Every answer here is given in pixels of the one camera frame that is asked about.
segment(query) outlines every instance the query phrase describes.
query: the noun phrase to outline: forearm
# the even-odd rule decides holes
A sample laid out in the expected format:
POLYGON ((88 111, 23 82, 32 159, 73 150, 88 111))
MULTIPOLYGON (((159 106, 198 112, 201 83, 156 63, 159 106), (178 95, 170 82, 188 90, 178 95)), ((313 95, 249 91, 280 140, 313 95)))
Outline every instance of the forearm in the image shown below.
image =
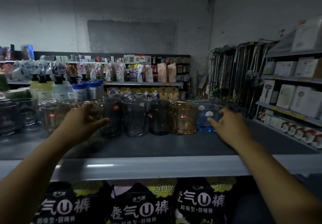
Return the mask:
POLYGON ((49 137, 0 182, 0 223, 30 223, 57 163, 69 149, 56 140, 49 137))
POLYGON ((277 223, 320 223, 321 203, 258 142, 235 150, 251 171, 277 223))

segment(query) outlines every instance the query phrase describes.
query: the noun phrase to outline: person's right hand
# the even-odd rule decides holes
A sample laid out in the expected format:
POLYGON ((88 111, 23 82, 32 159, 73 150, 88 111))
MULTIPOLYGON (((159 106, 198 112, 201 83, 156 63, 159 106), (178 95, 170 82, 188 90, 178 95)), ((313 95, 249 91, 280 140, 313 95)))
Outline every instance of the person's right hand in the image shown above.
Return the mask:
POLYGON ((223 114, 223 117, 219 122, 211 118, 208 118, 208 122, 228 145, 235 148, 239 143, 253 140, 252 133, 241 113, 234 113, 228 107, 225 107, 220 111, 220 114, 223 114))

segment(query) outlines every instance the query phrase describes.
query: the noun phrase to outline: person's left hand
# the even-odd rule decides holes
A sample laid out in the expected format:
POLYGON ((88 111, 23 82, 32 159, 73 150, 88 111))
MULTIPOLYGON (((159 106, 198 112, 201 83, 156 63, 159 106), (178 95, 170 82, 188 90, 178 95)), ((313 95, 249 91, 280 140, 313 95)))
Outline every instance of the person's left hand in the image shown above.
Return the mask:
POLYGON ((55 141, 62 141, 70 147, 89 139, 94 132, 110 121, 109 118, 104 118, 93 122, 89 118, 92 108, 93 104, 85 104, 68 112, 63 122, 50 137, 54 137, 55 141))

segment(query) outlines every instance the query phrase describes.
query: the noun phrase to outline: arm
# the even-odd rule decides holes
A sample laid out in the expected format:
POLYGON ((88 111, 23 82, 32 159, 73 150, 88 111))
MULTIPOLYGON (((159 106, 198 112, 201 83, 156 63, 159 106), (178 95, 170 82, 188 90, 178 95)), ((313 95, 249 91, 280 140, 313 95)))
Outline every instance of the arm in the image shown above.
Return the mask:
POLYGON ((253 139, 242 115, 221 113, 219 122, 208 121, 247 165, 276 223, 322 223, 321 202, 253 139))
POLYGON ((69 112, 59 128, 0 182, 0 223, 29 224, 62 156, 108 123, 108 118, 90 122, 91 106, 69 112))

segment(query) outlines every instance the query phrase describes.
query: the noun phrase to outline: white round sticker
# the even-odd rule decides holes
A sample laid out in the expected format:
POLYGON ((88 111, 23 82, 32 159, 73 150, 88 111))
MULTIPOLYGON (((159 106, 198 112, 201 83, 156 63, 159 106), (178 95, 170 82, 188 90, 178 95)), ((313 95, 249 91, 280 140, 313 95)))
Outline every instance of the white round sticker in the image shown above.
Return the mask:
POLYGON ((208 111, 208 112, 206 112, 206 116, 207 117, 212 117, 213 116, 213 113, 211 111, 208 111))

